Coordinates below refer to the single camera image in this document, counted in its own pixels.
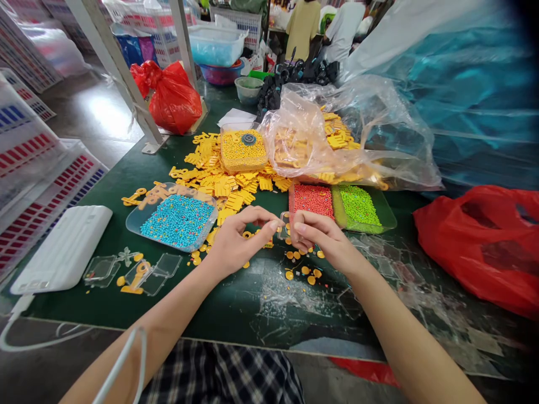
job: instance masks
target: tray of yellow beads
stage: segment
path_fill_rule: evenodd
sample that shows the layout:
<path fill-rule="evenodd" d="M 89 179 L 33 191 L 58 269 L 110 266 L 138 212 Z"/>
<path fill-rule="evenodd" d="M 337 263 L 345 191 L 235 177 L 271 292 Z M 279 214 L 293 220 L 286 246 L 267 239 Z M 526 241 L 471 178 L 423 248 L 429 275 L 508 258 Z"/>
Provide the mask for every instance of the tray of yellow beads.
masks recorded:
<path fill-rule="evenodd" d="M 258 124 L 224 124 L 221 127 L 221 158 L 228 173 L 263 169 L 268 154 Z"/>

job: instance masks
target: tray of blue beads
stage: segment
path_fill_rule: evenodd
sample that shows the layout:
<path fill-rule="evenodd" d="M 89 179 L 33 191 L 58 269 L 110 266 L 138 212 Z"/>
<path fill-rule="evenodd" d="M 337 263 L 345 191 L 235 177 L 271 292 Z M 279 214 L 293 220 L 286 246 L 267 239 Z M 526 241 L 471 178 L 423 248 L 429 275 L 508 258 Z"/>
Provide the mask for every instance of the tray of blue beads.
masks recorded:
<path fill-rule="evenodd" d="M 210 195 L 172 182 L 160 183 L 125 221 L 133 233 L 191 253 L 198 250 L 217 220 Z"/>

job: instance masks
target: person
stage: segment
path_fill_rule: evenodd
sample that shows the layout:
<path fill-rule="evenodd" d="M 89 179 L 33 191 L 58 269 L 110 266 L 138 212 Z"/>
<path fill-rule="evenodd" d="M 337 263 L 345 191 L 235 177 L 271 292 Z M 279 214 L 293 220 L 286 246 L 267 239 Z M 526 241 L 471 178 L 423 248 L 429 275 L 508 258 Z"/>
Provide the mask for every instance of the person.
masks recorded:
<path fill-rule="evenodd" d="M 328 63 L 338 61 L 342 66 L 346 61 L 366 9 L 366 0 L 344 3 L 339 8 L 322 40 L 322 44 L 327 46 L 325 59 Z"/>
<path fill-rule="evenodd" d="M 292 54 L 295 61 L 307 60 L 310 41 L 316 36 L 319 22 L 320 3 L 316 0 L 298 0 L 286 26 L 286 33 L 289 35 L 285 56 L 287 61 L 292 61 Z"/>
<path fill-rule="evenodd" d="M 242 234 L 248 223 L 262 229 L 257 235 L 244 239 Z M 148 387 L 142 396 L 145 402 L 303 403 L 298 377 L 280 351 L 183 339 L 178 342 L 211 290 L 238 271 L 282 225 L 274 214 L 259 206 L 248 206 L 228 217 L 202 263 L 118 337 L 88 367 L 61 402 L 92 401 L 131 331 L 143 327 L 148 341 L 143 380 Z M 411 402 L 485 403 L 457 364 L 331 218 L 297 211 L 291 239 L 292 245 L 303 251 L 317 244 L 329 263 L 347 277 L 395 378 Z M 106 402 L 134 400 L 142 356 L 139 339 L 132 346 Z"/>

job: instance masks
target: gray floor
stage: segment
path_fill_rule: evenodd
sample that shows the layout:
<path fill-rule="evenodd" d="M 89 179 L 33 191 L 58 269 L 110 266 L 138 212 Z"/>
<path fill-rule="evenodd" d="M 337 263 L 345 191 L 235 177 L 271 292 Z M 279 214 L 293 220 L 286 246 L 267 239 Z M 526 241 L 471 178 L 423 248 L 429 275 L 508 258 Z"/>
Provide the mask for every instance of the gray floor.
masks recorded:
<path fill-rule="evenodd" d="M 49 89 L 42 95 L 57 117 L 47 122 L 59 137 L 80 139 L 107 167 L 112 168 L 142 133 L 128 133 L 131 113 L 116 89 L 95 69 Z M 5 318 L 0 318 L 0 330 Z M 54 338 L 57 324 L 19 319 L 9 334 L 12 345 L 27 345 Z M 118 336 L 93 330 L 57 346 L 23 353 L 0 352 L 2 403 L 56 403 L 90 363 Z M 302 381 L 307 403 L 405 402 L 393 387 L 359 379 L 324 357 L 290 354 Z"/>

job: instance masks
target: charging cable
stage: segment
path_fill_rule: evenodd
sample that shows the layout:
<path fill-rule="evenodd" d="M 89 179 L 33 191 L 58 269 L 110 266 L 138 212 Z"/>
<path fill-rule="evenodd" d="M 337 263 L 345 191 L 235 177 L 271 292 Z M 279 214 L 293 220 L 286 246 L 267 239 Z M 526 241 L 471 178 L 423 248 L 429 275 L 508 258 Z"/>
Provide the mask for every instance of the charging cable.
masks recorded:
<path fill-rule="evenodd" d="M 65 336 L 65 337 L 55 339 L 54 341 L 42 342 L 42 343 L 37 343 L 33 345 L 26 345 L 26 346 L 9 345 L 6 341 L 6 338 L 7 338 L 8 332 L 11 329 L 11 326 L 21 316 L 21 314 L 24 311 L 26 311 L 26 309 L 30 306 L 33 300 L 34 300 L 34 295 L 23 295 L 18 300 L 18 302 L 15 303 L 15 306 L 11 310 L 11 317 L 8 320 L 6 326 L 4 327 L 4 330 L 2 330 L 2 333 L 0 334 L 0 349 L 2 351 L 25 352 L 25 351 L 32 351 L 35 349 L 45 348 L 45 347 L 53 346 L 61 342 L 79 337 L 92 329 L 92 328 L 87 328 L 85 330 L 72 334 L 73 331 L 75 331 L 76 329 L 78 329 L 78 327 L 80 327 L 80 325 L 76 325 L 73 328 L 61 334 L 60 331 L 62 327 L 65 325 L 65 323 L 62 323 L 56 329 L 56 336 L 57 337 Z M 129 352 L 131 351 L 131 348 L 135 342 L 135 337 L 137 333 L 139 332 L 140 332 L 140 338 L 141 338 L 139 385 L 136 389 L 136 395 L 135 395 L 135 399 L 133 403 L 137 404 L 139 402 L 140 396 L 142 395 L 142 390 L 144 387 L 144 375 L 146 371 L 146 356 L 147 356 L 147 349 L 148 349 L 148 337 L 147 337 L 146 331 L 142 327 L 137 327 L 133 329 L 133 331 L 131 331 L 131 333 L 129 334 L 129 338 L 127 339 L 127 342 L 124 345 L 124 349 L 120 352 L 120 355 L 118 359 L 116 360 L 116 363 L 112 367 L 111 372 L 109 373 L 109 375 L 107 376 L 107 379 L 103 383 L 101 390 L 99 390 L 99 393 L 97 393 L 97 396 L 95 397 L 93 401 L 93 404 L 101 404 L 105 401 L 105 398 L 107 397 L 108 392 L 110 391 L 112 385 L 114 384 L 116 378 L 118 377 L 118 373 L 122 369 L 122 366 L 124 365 L 124 362 L 127 359 Z"/>

